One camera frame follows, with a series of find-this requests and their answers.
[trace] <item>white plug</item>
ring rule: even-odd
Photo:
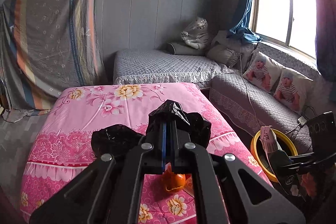
[[[300,125],[302,125],[302,126],[307,122],[307,120],[306,120],[303,116],[301,116],[300,118],[298,118],[297,121],[298,121],[298,122],[300,123]]]

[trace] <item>black device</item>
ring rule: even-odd
[[[307,121],[312,153],[290,156],[292,164],[275,166],[276,176],[324,172],[336,162],[336,126],[332,111]]]
[[[303,214],[234,154],[217,156],[161,117],[126,157],[103,154],[31,215],[30,224],[138,223],[145,174],[192,174],[198,224],[303,224]]]

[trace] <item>striped fabric sheet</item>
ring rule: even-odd
[[[6,0],[0,32],[9,122],[49,112],[70,86],[105,79],[94,0]]]

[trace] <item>black plastic bag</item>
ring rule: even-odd
[[[161,122],[176,121],[177,129],[186,131],[190,140],[207,147],[210,141],[211,123],[197,112],[186,113],[178,102],[165,101],[148,115],[149,132],[158,132]],[[124,156],[130,149],[137,146],[143,135],[122,124],[95,131],[91,138],[91,147],[96,157],[105,153],[114,157]]]
[[[91,147],[96,157],[109,153],[117,158],[126,155],[129,150],[137,146],[142,136],[127,126],[115,124],[94,131]]]

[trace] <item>orange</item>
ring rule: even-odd
[[[171,165],[168,165],[167,170],[162,175],[162,183],[164,190],[168,193],[178,192],[185,185],[185,175],[173,173]]]

